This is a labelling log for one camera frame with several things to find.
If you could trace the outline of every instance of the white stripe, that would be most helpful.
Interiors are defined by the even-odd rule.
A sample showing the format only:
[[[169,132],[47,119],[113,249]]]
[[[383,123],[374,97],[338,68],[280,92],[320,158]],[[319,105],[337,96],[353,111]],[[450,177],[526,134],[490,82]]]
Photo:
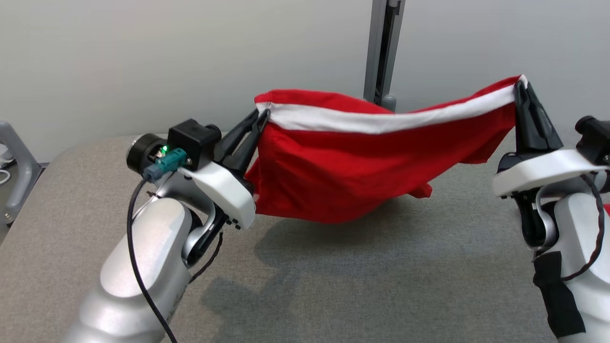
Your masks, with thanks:
[[[519,79],[528,85],[525,75]],[[257,103],[256,107],[259,112],[269,109],[270,121],[286,130],[384,134],[486,114],[514,102],[513,89],[514,85],[510,85],[461,104],[413,114],[355,114],[324,107],[276,103]]]

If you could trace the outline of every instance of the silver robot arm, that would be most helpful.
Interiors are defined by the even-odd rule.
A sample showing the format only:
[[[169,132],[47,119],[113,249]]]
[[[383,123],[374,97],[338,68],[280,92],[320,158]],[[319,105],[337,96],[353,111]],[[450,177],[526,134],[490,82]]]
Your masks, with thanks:
[[[141,286],[162,321],[169,322],[188,284],[199,274],[191,276],[189,268],[220,236],[214,258],[223,225],[239,229],[252,224],[256,208],[251,186],[243,174],[267,117],[268,113],[254,111],[222,140],[216,127],[189,120],[171,128],[167,141],[151,134],[134,141],[127,154],[128,166],[157,186],[156,192],[133,214],[131,225],[133,257],[143,285],[136,280],[126,235],[83,299],[64,342],[162,341],[167,330]],[[172,151],[186,156],[174,160]],[[202,223],[186,204],[205,213],[207,220]]]
[[[531,85],[515,87],[517,152],[504,155],[496,196],[517,202],[534,253],[534,284],[561,343],[610,342],[610,122],[584,117],[575,150],[561,140]]]

